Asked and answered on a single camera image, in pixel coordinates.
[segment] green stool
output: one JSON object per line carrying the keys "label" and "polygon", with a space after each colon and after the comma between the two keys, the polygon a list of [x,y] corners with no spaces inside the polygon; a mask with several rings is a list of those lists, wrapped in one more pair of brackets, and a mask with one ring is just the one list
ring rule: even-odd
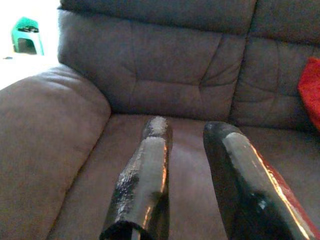
{"label": "green stool", "polygon": [[27,17],[22,17],[15,24],[12,29],[12,41],[15,47],[15,51],[20,53],[19,50],[19,39],[29,39],[33,42],[36,54],[44,55],[44,49],[41,43],[39,32],[25,32],[18,29],[23,29],[25,27],[34,27],[39,29],[38,23],[35,20],[29,19]]}

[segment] couch armrest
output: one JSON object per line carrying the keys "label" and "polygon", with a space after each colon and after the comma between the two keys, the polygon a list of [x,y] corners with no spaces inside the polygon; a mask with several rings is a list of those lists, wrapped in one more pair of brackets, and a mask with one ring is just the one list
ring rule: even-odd
{"label": "couch armrest", "polygon": [[111,114],[65,65],[0,91],[0,238],[45,239]]}
{"label": "couch armrest", "polygon": [[203,140],[229,239],[320,239],[282,176],[238,128],[209,122]]}

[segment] couch cushion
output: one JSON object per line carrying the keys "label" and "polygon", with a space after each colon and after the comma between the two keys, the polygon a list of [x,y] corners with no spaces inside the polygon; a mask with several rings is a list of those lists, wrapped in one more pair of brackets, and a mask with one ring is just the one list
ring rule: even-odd
{"label": "couch cushion", "polygon": [[258,0],[251,34],[320,45],[319,0]]}
{"label": "couch cushion", "polygon": [[271,128],[240,129],[279,171],[310,219],[320,229],[320,135]]}
{"label": "couch cushion", "polygon": [[61,8],[160,25],[245,34],[255,3],[256,0],[61,0]]}
{"label": "couch cushion", "polygon": [[43,240],[110,116],[67,66],[0,91],[0,239]]}
{"label": "couch cushion", "polygon": [[245,37],[60,11],[59,61],[118,113],[226,121]]}
{"label": "couch cushion", "polygon": [[239,126],[314,130],[298,92],[308,57],[320,48],[263,38],[248,40],[231,108]]}
{"label": "couch cushion", "polygon": [[[96,148],[66,196],[48,239],[94,240],[102,230],[119,173],[138,146],[150,116],[112,115]],[[225,240],[203,146],[204,122],[169,118],[171,240]]]}

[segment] red pillow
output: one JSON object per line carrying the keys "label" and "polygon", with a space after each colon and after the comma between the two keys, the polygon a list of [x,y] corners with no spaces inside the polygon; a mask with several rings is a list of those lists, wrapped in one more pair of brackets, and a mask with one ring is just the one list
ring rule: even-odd
{"label": "red pillow", "polygon": [[320,59],[308,59],[298,84],[298,91],[311,122],[320,131]]}

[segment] couch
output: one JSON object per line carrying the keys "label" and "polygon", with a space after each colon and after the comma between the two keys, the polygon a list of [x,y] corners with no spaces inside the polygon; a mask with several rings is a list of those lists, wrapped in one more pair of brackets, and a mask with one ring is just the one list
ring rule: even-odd
{"label": "couch", "polygon": [[320,57],[320,1],[62,0],[58,11],[60,64],[0,91],[0,239],[98,239],[153,115],[173,129],[170,240],[227,239],[206,121],[239,127],[320,228],[320,136],[297,91]]}

